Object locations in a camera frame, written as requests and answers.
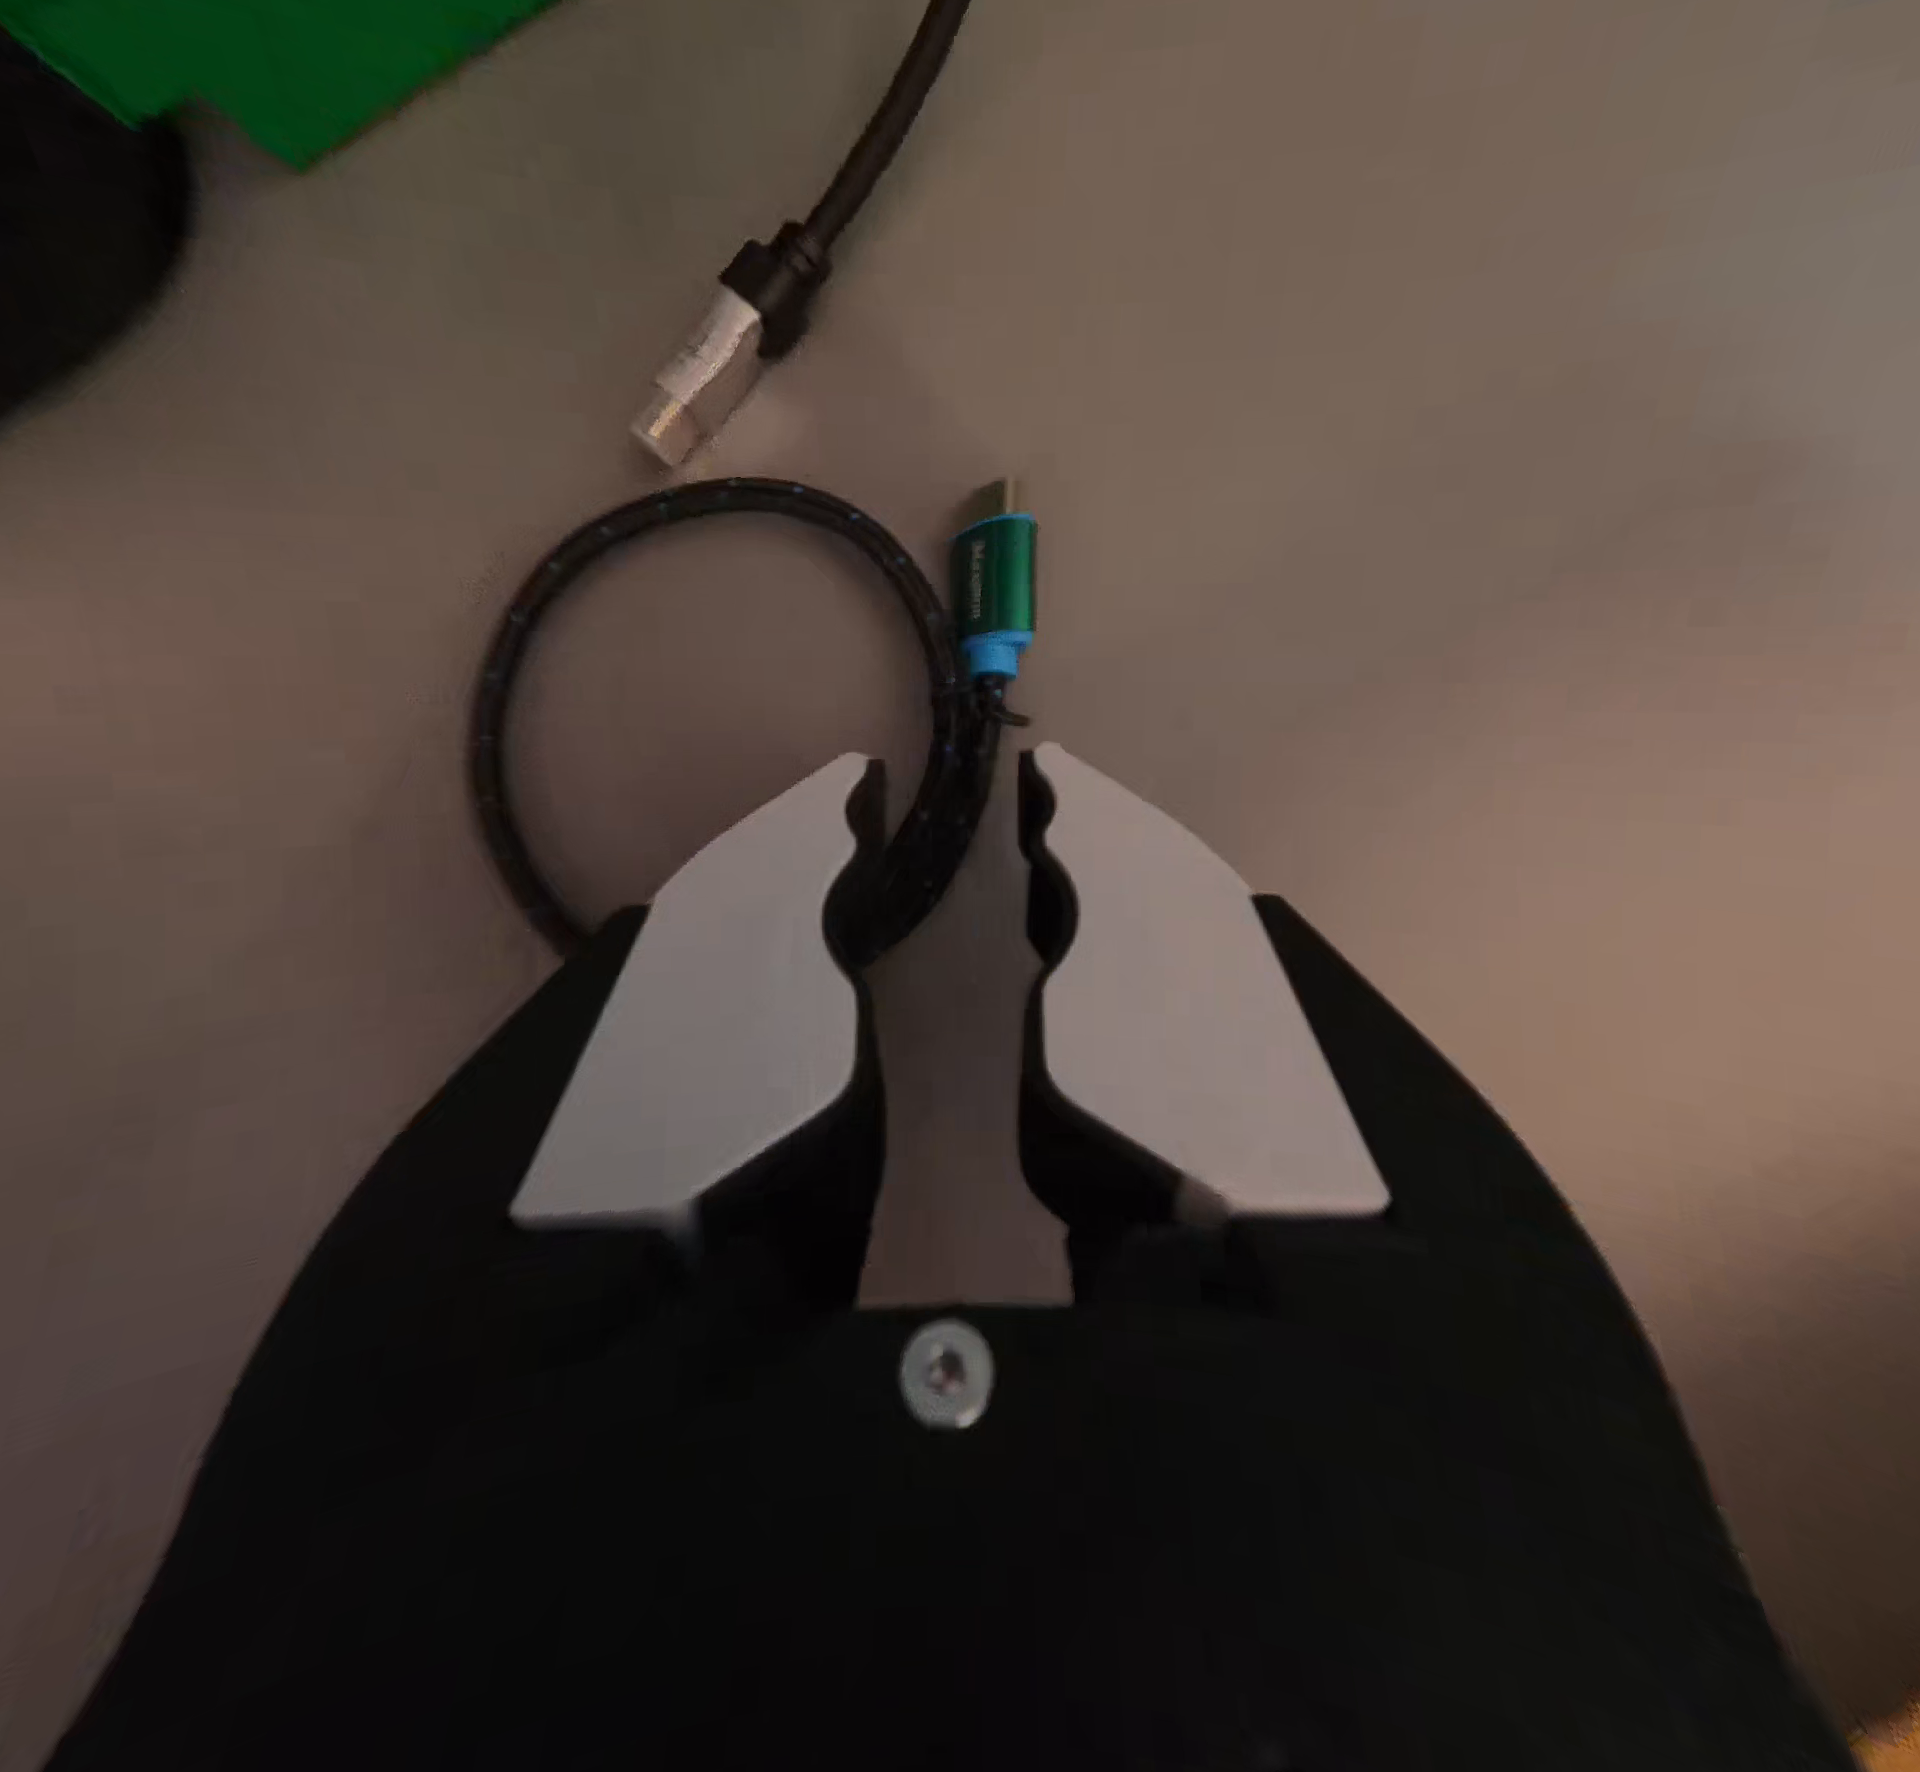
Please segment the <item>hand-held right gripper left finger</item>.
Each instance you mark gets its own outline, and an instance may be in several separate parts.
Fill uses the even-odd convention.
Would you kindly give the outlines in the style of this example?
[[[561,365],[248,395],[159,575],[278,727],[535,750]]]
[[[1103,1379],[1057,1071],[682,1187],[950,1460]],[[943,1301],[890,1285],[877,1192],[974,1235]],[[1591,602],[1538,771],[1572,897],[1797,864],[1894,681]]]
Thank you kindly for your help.
[[[841,754],[665,882],[510,1203],[519,1228],[692,1238],[715,1190],[851,1089],[859,996],[828,901],[871,785],[883,768]]]

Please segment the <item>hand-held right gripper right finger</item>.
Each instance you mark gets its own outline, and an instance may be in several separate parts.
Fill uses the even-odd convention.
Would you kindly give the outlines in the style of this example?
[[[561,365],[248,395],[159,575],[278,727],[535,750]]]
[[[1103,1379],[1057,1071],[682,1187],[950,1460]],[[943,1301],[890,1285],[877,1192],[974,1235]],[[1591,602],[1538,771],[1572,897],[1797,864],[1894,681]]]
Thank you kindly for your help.
[[[1020,758],[1025,1076],[1180,1215],[1369,1221],[1389,1186],[1242,876],[1074,756]]]

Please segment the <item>braided hdmi cable green plugs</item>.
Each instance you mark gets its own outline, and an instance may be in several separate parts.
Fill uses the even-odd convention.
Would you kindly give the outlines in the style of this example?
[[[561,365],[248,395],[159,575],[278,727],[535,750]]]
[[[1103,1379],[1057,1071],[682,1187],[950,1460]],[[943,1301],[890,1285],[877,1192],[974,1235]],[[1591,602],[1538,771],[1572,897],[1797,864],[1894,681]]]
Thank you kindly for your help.
[[[1036,637],[1039,524],[1004,480],[980,488],[980,511],[950,543],[948,593],[873,515],[821,488],[771,477],[668,485],[588,519],[547,549],[501,614],[468,705],[468,807],[495,876],[523,921],[564,958],[590,924],[544,873],[510,787],[514,686],[550,613],[603,562],[701,521],[778,519],[857,552],[906,613],[924,658],[929,744],[914,798],[877,862],[828,897],[854,968],[906,940],[941,904],[988,812],[1004,730],[1023,727],[1008,692]]]

